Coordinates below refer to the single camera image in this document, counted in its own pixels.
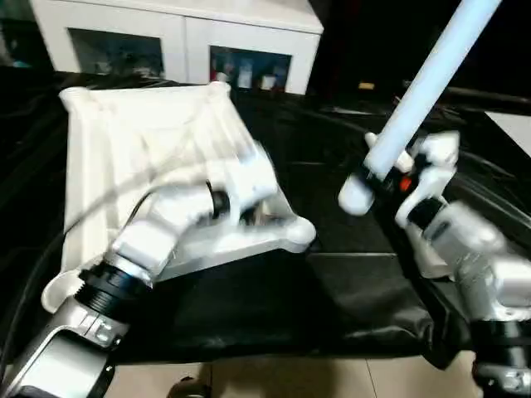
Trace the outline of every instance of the dark background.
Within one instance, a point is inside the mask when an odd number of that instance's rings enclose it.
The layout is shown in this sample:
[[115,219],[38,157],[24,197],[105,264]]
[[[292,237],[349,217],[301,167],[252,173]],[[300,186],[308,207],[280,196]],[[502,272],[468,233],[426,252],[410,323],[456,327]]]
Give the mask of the dark background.
[[[412,80],[459,0],[310,0],[324,25],[310,88],[331,98],[360,81],[396,91]],[[505,0],[450,86],[531,97],[531,2]]]

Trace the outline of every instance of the tiled floor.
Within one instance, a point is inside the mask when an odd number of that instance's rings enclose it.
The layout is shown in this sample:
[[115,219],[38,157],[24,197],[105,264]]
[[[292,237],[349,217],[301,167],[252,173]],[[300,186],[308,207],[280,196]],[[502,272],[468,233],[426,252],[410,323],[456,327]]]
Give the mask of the tiled floor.
[[446,371],[421,357],[393,360],[245,358],[214,364],[122,366],[107,398],[165,398],[173,383],[192,376],[212,384],[212,398],[477,398],[473,354]]

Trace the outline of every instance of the white cabinet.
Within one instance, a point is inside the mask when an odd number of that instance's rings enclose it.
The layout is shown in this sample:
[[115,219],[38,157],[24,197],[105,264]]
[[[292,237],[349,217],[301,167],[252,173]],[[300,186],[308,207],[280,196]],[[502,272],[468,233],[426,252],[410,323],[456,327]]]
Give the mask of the white cabinet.
[[32,0],[56,70],[223,77],[304,94],[322,27],[307,0]]

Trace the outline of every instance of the light blue tube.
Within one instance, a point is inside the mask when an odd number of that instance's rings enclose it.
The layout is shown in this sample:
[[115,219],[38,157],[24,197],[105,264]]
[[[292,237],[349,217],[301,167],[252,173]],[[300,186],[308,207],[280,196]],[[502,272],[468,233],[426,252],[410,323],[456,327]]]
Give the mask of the light blue tube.
[[462,0],[364,164],[383,180],[465,59],[501,0]]

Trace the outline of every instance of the black cloth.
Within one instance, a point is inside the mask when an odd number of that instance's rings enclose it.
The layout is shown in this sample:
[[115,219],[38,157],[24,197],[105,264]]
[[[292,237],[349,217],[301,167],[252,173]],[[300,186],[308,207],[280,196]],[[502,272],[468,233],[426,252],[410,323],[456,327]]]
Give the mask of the black cloth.
[[[0,69],[0,340],[29,269],[63,228],[67,113],[58,93],[74,85],[117,89],[171,84]],[[379,131],[392,101],[360,104],[370,114],[341,116],[291,95],[237,91],[232,99],[251,135],[270,153],[290,204],[314,223],[318,237],[303,255],[273,251],[157,285],[116,359],[198,362],[251,354],[422,354],[435,366],[447,366],[469,346],[451,282],[419,277],[411,248],[385,207],[353,217],[337,203],[344,179],[365,154],[363,133]],[[519,180],[529,161],[486,116],[436,111],[421,133],[444,129],[463,133],[463,148],[470,155],[460,159],[465,177],[501,190],[511,201],[517,197],[522,210],[531,206]],[[493,171],[482,158],[498,163],[498,169]],[[496,222],[510,219],[457,185],[451,195],[476,201]],[[526,250],[529,229],[520,224],[523,235],[517,241]],[[58,252],[41,287],[60,262]],[[17,334],[17,351],[49,317],[40,306],[40,292],[32,297]]]

